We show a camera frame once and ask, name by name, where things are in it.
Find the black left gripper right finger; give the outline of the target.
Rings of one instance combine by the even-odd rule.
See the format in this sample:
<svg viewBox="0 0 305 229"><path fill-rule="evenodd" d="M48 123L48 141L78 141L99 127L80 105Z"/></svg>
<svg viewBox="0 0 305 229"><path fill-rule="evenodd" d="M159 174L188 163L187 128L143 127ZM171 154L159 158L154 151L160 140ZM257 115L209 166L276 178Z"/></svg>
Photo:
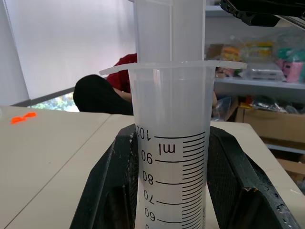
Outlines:
<svg viewBox="0 0 305 229"><path fill-rule="evenodd" d="M267 174L236 138L213 126L207 185L220 229L302 229Z"/></svg>

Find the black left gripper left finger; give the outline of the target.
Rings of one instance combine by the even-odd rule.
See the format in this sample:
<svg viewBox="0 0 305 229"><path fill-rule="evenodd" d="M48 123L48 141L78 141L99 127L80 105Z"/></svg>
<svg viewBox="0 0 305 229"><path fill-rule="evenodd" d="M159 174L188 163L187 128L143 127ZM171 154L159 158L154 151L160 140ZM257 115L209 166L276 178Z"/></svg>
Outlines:
<svg viewBox="0 0 305 229"><path fill-rule="evenodd" d="M91 170L70 229L135 229L138 174L135 125L129 125Z"/></svg>

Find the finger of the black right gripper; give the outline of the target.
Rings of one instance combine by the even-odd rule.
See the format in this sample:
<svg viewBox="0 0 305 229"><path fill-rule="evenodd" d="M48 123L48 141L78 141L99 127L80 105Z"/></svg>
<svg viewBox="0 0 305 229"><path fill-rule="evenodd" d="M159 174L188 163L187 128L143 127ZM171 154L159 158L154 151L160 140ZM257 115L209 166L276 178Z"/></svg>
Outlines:
<svg viewBox="0 0 305 229"><path fill-rule="evenodd" d="M305 0L220 0L220 7L249 26L305 27Z"/></svg>

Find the translucent plastic 100 ml syringe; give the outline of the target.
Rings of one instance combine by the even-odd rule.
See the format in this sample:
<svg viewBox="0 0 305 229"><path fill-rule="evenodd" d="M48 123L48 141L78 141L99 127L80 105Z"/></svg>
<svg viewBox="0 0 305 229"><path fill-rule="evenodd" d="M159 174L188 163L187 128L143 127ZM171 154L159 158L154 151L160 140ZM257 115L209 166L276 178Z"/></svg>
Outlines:
<svg viewBox="0 0 305 229"><path fill-rule="evenodd" d="M138 140L135 229L204 229L215 70L205 60L205 0L130 0L137 63L129 72Z"/></svg>

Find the yellow orange toy pack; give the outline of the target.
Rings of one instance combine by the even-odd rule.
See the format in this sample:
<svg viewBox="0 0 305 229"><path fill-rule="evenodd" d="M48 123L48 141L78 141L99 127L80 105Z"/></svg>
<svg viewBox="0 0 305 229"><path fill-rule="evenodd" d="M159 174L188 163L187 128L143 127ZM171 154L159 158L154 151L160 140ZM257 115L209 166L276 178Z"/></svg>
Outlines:
<svg viewBox="0 0 305 229"><path fill-rule="evenodd" d="M233 46L224 46L221 51L221 60L224 61L232 61L232 62L239 62L240 57L240 50L233 47Z"/></svg>

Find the green packaged item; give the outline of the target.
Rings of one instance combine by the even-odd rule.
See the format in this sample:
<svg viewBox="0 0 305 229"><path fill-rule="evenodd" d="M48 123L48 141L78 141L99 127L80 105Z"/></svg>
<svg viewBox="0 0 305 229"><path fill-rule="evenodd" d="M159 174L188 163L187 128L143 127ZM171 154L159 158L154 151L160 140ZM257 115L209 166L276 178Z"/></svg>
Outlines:
<svg viewBox="0 0 305 229"><path fill-rule="evenodd" d="M280 48L277 58L287 62L305 62L305 48Z"/></svg>

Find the small brown cardboard box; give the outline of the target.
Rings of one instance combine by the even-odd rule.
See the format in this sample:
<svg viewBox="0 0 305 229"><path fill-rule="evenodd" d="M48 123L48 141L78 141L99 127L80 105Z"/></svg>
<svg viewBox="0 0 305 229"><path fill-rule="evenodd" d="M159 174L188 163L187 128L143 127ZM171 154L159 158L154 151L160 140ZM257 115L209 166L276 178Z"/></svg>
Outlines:
<svg viewBox="0 0 305 229"><path fill-rule="evenodd" d="M277 161L294 182L302 183L305 181L305 164L279 158Z"/></svg>

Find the clear plastic storage box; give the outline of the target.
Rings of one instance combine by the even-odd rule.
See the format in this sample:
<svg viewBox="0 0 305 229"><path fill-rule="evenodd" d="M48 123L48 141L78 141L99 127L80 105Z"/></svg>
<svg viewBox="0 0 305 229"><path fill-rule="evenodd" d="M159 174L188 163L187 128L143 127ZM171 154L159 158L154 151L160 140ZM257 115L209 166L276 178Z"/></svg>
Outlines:
<svg viewBox="0 0 305 229"><path fill-rule="evenodd" d="M285 76L280 67L274 62L250 62L239 75L243 79L257 81L283 82Z"/></svg>

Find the pink packaged item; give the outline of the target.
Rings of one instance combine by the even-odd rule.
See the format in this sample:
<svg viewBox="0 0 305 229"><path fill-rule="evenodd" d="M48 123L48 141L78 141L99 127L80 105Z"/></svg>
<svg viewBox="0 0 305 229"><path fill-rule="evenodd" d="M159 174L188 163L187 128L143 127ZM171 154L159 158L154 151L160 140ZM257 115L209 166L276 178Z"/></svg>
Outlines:
<svg viewBox="0 0 305 229"><path fill-rule="evenodd" d="M276 60L288 83L305 83L305 62L288 62L284 59Z"/></svg>

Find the white metal storage shelf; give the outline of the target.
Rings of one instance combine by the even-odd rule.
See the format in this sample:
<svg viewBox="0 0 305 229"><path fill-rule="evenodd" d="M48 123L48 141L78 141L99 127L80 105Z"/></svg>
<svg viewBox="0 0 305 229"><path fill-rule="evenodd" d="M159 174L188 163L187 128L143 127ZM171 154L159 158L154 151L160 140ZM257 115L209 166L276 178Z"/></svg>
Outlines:
<svg viewBox="0 0 305 229"><path fill-rule="evenodd" d="M206 35L206 43L218 43L225 35L236 35L238 31L245 29L250 34L254 32L265 33L268 28L250 27L221 9L220 6L206 6L206 28L210 30ZM266 81L252 81L238 78L216 79L215 92L218 95L264 95L279 96L284 100L297 103L305 103L305 84L279 83ZM263 142L270 150L278 150L289 153L305 154L305 145L297 142L289 142L264 138Z"/></svg>

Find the large brown cardboard box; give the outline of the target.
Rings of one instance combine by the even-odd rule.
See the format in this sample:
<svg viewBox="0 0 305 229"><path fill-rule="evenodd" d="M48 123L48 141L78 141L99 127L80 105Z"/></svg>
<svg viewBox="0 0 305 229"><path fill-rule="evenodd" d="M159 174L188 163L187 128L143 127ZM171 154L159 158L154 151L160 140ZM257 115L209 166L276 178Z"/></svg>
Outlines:
<svg viewBox="0 0 305 229"><path fill-rule="evenodd" d="M246 123L260 137L305 144L305 115L238 107L235 121Z"/></svg>

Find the person in red shirt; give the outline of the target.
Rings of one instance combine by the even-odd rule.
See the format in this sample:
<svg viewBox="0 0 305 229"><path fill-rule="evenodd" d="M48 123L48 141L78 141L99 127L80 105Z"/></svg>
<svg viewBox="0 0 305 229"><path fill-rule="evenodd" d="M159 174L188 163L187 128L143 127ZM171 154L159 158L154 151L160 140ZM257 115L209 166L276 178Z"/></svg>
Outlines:
<svg viewBox="0 0 305 229"><path fill-rule="evenodd" d="M106 78L96 74L82 77L75 85L73 100L80 112L133 115L128 70Z"/></svg>

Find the orange mark on table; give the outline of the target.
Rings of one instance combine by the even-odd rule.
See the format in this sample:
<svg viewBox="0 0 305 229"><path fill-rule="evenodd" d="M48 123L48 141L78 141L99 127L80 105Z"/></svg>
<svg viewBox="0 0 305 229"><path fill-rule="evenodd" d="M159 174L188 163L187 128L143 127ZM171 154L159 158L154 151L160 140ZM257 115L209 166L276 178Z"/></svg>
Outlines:
<svg viewBox="0 0 305 229"><path fill-rule="evenodd" d="M17 123L25 122L28 119L35 118L36 116L37 116L36 112L29 112L29 113L26 113L23 116L16 116L16 117L11 118L10 124L14 125L14 124L17 124Z"/></svg>

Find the white roller blind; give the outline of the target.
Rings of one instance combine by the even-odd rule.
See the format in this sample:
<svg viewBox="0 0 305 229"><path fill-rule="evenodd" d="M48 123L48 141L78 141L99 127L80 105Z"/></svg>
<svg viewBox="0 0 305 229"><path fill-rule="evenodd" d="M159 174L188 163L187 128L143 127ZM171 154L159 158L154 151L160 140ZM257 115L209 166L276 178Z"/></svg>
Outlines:
<svg viewBox="0 0 305 229"><path fill-rule="evenodd" d="M0 0L0 21L0 53L13 57L2 104L71 89L135 52L129 0Z"/></svg>

